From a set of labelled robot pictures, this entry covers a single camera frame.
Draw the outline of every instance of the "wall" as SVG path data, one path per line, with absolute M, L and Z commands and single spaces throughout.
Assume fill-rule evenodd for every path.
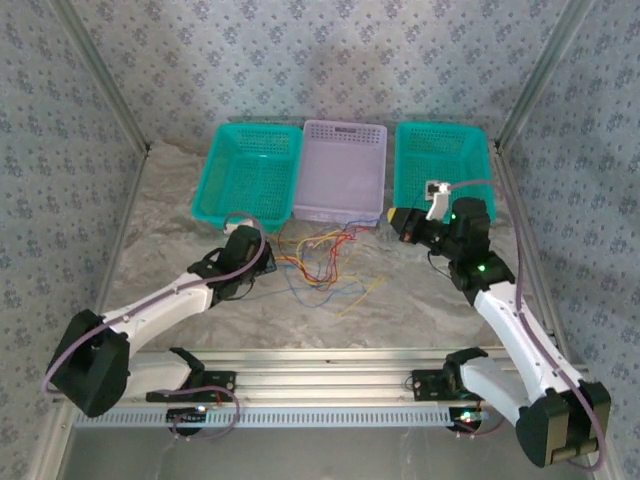
M 229 116 L 454 120 L 495 137 L 565 0 L 73 0 L 149 140 Z
M 570 344 L 640 478 L 640 6 L 596 2 L 509 156 Z
M 0 478 L 25 475 L 40 379 L 95 302 L 140 154 L 39 0 L 0 3 Z

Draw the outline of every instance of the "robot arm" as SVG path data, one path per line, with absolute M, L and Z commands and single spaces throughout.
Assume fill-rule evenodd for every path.
M 571 387 L 587 399 L 603 431 L 611 405 L 607 390 L 600 382 L 584 381 L 551 343 L 524 301 L 520 311 L 516 310 L 515 277 L 489 250 L 485 203 L 473 198 L 456 200 L 447 225 L 440 220 L 446 211 L 442 203 L 448 197 L 439 189 L 431 191 L 434 205 L 440 203 L 437 209 L 391 209 L 389 223 L 400 234 L 400 241 L 421 243 L 431 254 L 450 260 L 454 286 L 491 325 L 521 377 L 519 381 L 502 372 L 486 352 L 473 348 L 447 357 L 444 372 L 451 390 L 474 393 L 496 408 L 516 427 L 522 449 L 540 467 L 596 451 L 594 428 Z M 527 322 L 529 331 L 520 314 L 532 319 Z
M 90 310 L 75 315 L 49 369 L 74 344 L 77 348 L 55 371 L 51 383 L 89 417 L 102 415 L 122 397 L 178 390 L 185 385 L 204 386 L 201 364 L 183 349 L 144 358 L 135 357 L 135 353 L 181 320 L 232 298 L 240 285 L 252 284 L 255 277 L 275 271 L 273 253 L 265 243 L 261 257 L 246 272 L 216 281 L 247 265 L 259 244 L 258 230 L 240 226 L 231 233 L 225 248 L 210 252 L 157 292 L 104 315 Z M 77 345 L 83 335 L 96 328 L 102 331 Z

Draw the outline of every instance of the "plastic basket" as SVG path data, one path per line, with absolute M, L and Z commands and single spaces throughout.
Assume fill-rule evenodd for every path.
M 302 131 L 280 125 L 226 124 L 213 146 L 191 212 L 222 228 L 236 211 L 250 213 L 267 232 L 291 216 Z
M 307 120 L 296 218 L 373 226 L 383 209 L 387 129 Z
M 393 204 L 396 207 L 428 210 L 424 199 L 427 180 L 458 183 L 482 178 L 489 180 L 489 147 L 482 130 L 476 127 L 443 123 L 400 123 L 396 129 L 396 159 Z M 496 207 L 493 189 L 473 185 L 452 192 L 456 198 L 484 200 L 493 222 Z M 449 222 L 451 209 L 444 218 Z

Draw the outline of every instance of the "lavender plastic basket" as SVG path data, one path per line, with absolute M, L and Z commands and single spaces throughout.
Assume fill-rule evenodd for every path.
M 386 127 L 307 120 L 303 135 L 294 216 L 375 225 L 384 201 Z

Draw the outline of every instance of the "teal plastic basket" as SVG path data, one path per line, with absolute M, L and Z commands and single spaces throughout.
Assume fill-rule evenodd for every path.
M 476 127 L 445 123 L 400 123 L 396 128 L 395 180 L 393 204 L 429 210 L 424 199 L 427 180 L 458 183 L 482 178 L 489 180 L 489 148 L 484 132 Z M 491 222 L 496 218 L 493 189 L 488 185 L 463 187 L 451 193 L 456 198 L 484 200 Z M 451 208 L 444 218 L 451 217 Z
M 198 220 L 222 228 L 232 212 L 278 231 L 291 216 L 302 130 L 280 125 L 226 124 L 216 131 L 191 207 Z

